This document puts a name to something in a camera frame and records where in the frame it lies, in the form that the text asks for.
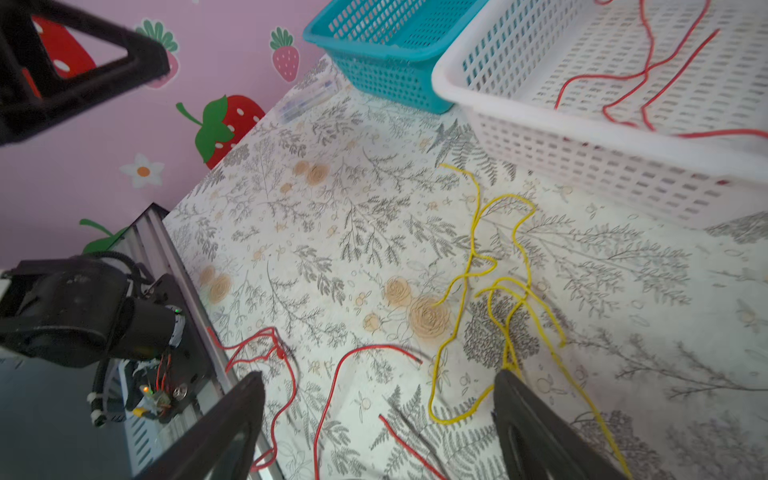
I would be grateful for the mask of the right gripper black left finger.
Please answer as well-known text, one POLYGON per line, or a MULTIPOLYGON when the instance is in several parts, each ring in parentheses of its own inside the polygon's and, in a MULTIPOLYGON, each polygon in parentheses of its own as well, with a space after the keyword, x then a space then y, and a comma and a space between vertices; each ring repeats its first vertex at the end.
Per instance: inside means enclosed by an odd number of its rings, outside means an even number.
POLYGON ((251 372, 139 479, 246 479, 262 431, 265 387, 251 372))

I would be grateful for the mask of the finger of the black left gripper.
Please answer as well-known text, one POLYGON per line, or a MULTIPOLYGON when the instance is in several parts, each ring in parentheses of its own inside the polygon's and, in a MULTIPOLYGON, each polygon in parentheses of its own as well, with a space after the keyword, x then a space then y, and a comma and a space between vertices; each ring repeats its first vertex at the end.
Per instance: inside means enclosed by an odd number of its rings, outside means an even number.
POLYGON ((56 1, 1 3, 1 143, 19 143, 170 72, 161 43, 56 1), (70 31, 125 55, 97 65, 70 31))

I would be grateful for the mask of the white basket middle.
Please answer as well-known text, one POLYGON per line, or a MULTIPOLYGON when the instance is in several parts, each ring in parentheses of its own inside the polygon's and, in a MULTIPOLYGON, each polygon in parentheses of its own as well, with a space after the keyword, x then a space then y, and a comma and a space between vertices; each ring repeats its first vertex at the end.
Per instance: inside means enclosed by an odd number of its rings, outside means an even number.
POLYGON ((432 84, 494 159, 691 228, 767 208, 763 1, 491 1, 432 84))

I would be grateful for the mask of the clear plastic bag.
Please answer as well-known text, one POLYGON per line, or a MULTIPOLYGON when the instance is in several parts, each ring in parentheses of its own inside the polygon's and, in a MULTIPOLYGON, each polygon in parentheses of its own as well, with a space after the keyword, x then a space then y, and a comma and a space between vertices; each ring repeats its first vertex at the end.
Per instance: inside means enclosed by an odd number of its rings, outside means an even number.
POLYGON ((327 80, 302 90, 278 109, 279 120, 282 123, 289 123, 308 110, 328 101, 339 90, 340 86, 336 80, 327 80))

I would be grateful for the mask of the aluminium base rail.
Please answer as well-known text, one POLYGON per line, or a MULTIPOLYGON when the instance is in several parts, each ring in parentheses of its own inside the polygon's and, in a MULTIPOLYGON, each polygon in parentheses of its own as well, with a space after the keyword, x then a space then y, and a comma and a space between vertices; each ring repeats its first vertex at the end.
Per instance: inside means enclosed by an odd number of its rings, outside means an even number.
MULTIPOLYGON (((120 236, 114 250, 130 257, 145 282, 135 302, 138 325, 146 335, 145 360, 120 361, 115 369, 122 387, 131 473, 137 477, 200 421, 242 379, 228 370, 224 343, 212 330, 194 285, 177 254, 163 219, 165 209, 151 205, 120 236)), ((262 431, 246 479, 278 479, 270 465, 257 471, 266 453, 265 405, 262 431)))

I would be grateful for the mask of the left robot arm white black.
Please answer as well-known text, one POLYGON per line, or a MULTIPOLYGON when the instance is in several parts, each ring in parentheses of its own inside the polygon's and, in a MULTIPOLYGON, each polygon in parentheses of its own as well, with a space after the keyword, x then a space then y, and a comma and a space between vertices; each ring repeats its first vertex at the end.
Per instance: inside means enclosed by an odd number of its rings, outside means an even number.
MULTIPOLYGON (((58 1, 1 4, 1 142, 20 143, 170 71, 164 46, 58 1), (125 57, 73 77, 56 71, 45 22, 125 49, 125 57)), ((64 367, 96 365, 87 396, 95 427, 108 421, 105 381, 113 359, 153 360, 179 345, 185 318, 148 300, 152 283, 115 251, 24 260, 2 274, 1 345, 64 367)))

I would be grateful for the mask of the teal plastic basket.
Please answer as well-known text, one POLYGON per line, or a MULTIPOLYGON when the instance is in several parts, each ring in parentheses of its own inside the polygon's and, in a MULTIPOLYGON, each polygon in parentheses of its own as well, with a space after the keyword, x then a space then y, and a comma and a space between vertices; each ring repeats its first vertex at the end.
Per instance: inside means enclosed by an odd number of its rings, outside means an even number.
POLYGON ((358 90, 433 114, 452 103, 432 71, 485 6, 472 0, 335 0, 303 32, 358 90))

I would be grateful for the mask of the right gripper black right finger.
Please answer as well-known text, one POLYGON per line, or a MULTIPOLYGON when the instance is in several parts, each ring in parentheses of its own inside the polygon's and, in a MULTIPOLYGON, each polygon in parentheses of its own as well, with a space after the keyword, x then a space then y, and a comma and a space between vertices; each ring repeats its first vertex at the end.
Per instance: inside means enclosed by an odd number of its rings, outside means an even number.
POLYGON ((497 372, 493 419, 510 479, 622 479, 509 370, 497 372))

